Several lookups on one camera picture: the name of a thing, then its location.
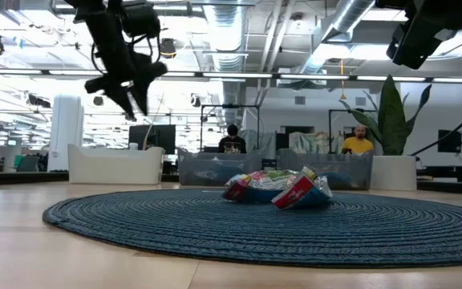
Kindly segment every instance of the person in black shirt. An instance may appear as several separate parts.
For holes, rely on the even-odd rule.
[[[238,127],[231,124],[228,127],[228,136],[218,143],[219,153],[247,153],[245,140],[238,136]]]

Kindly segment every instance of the white planter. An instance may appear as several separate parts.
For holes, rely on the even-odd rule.
[[[415,157],[374,156],[370,188],[415,191]]]

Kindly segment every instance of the wooden floor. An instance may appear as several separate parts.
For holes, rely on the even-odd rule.
[[[331,270],[200,261],[111,246],[42,222],[48,206],[69,197],[160,187],[176,186],[0,186],[0,288],[462,289],[462,267]],[[462,206],[462,195],[451,193],[370,193]]]

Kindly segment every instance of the exposed ductwork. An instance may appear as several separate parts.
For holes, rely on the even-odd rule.
[[[324,41],[350,41],[352,38],[352,31],[374,4],[375,0],[341,0],[338,3],[336,13],[318,21],[313,31],[314,51],[300,67],[298,73],[316,74],[326,62],[325,59],[320,59],[318,57],[318,46],[320,43]],[[300,81],[290,84],[292,88],[302,88],[303,85],[304,83]]]
[[[243,49],[245,8],[242,6],[204,6],[211,29],[211,48],[222,54],[213,55],[213,66],[220,72],[244,71],[243,55],[233,55]],[[223,81],[223,104],[243,104],[245,83]],[[224,110],[226,124],[233,124],[237,112]]]

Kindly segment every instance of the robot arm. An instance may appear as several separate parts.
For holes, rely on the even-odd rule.
[[[97,47],[94,57],[101,58],[107,72],[88,80],[88,93],[104,90],[105,94],[118,104],[131,118],[134,117],[128,92],[147,115],[147,93],[151,82],[167,72],[158,59],[153,62],[150,55],[133,50],[135,43],[126,43],[122,36],[153,39],[160,37],[160,20],[146,1],[122,3],[122,0],[66,0],[76,8],[75,22],[85,22]],[[123,88],[122,82],[132,81],[130,88]]]

